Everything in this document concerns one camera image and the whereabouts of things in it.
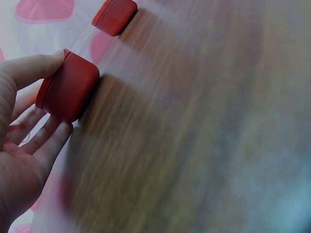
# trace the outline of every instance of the fingernail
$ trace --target fingernail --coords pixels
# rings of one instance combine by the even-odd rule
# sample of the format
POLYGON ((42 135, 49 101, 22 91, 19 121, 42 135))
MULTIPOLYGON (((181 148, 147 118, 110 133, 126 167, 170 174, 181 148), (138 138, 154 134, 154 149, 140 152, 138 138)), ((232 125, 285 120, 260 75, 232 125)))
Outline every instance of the fingernail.
POLYGON ((65 55, 64 55, 64 51, 63 50, 59 50, 55 53, 53 53, 53 56, 57 59, 64 59, 65 58, 65 55))

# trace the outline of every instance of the wooden surface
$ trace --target wooden surface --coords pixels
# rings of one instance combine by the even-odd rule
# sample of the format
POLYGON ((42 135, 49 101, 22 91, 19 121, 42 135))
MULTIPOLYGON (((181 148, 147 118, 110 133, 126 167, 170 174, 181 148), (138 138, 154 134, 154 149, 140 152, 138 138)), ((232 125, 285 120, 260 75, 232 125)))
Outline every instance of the wooden surface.
POLYGON ((142 0, 70 142, 90 233, 307 233, 311 1, 142 0))

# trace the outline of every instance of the palm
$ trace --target palm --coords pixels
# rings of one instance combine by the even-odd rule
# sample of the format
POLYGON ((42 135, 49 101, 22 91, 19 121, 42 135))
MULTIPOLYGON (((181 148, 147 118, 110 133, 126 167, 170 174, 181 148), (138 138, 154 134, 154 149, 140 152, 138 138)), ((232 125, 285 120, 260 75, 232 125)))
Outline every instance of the palm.
POLYGON ((14 215, 19 216, 29 209, 40 196, 48 174, 35 157, 23 153, 17 145, 10 144, 6 147, 9 147, 11 153, 0 152, 0 183, 4 184, 0 200, 6 203, 7 210, 19 209, 17 213, 7 213, 8 218, 12 219, 16 217, 14 215), (14 206, 17 203, 27 205, 14 206))

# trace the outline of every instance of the patterned cloth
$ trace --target patterned cloth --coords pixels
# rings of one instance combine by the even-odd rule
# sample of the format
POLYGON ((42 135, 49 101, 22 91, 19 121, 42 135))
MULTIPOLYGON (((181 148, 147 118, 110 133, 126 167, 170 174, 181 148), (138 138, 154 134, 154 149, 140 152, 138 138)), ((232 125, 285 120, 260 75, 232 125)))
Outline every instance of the patterned cloth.
MULTIPOLYGON (((91 25, 105 0, 2 0, 0 7, 0 61, 35 53, 53 53, 67 48, 97 64, 111 37, 91 25)), ((38 123, 30 137, 44 124, 38 123)), ((55 164, 42 195, 50 194, 49 184, 61 177, 62 161, 55 164)), ((10 233, 30 233, 38 203, 18 218, 10 233)))

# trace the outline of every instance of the wooden table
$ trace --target wooden table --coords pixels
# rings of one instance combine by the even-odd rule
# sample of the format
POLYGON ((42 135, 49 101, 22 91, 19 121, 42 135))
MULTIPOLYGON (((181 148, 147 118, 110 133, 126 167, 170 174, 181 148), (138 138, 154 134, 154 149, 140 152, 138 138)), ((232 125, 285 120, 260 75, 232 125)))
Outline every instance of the wooden table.
POLYGON ((311 1, 139 6, 70 141, 75 231, 310 232, 311 1))

